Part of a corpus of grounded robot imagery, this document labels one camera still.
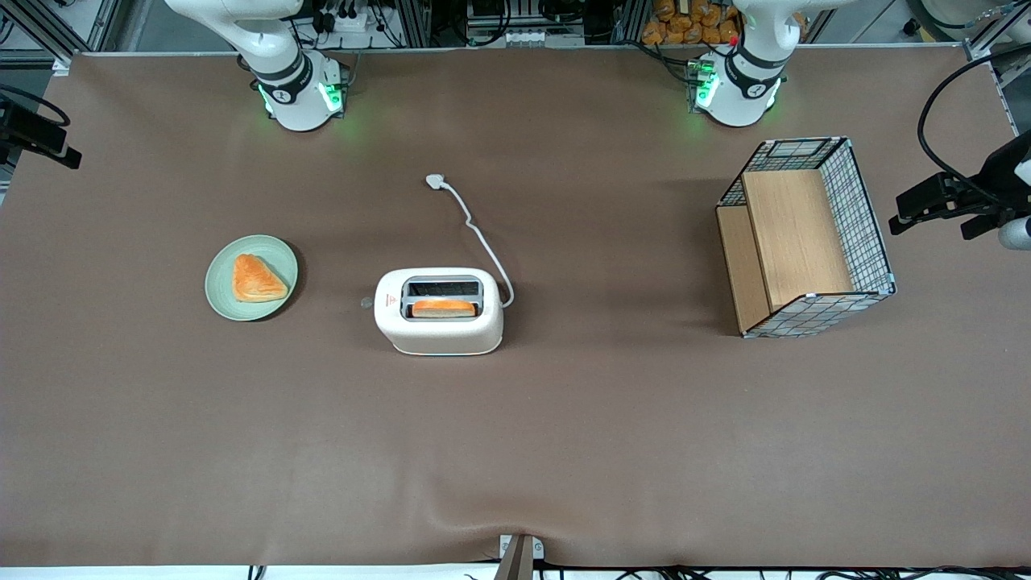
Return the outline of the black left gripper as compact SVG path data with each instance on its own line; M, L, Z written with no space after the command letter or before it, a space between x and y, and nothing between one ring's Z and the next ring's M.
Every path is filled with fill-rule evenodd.
M977 186L994 199L995 205L1013 210L1017 217L1029 216L1030 133L1021 133L987 155L977 172ZM946 173L929 176L895 198L897 214L888 221L891 235L898 236L924 221L953 219L982 209L982 195ZM964 241L1000 228L1005 212L976 214L961 225Z

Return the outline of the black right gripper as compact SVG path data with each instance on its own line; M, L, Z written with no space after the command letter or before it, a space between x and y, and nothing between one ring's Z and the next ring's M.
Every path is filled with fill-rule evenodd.
M14 166L15 153L44 155L69 169L81 166L82 153L66 143L67 133L15 101L1 101L1 164Z

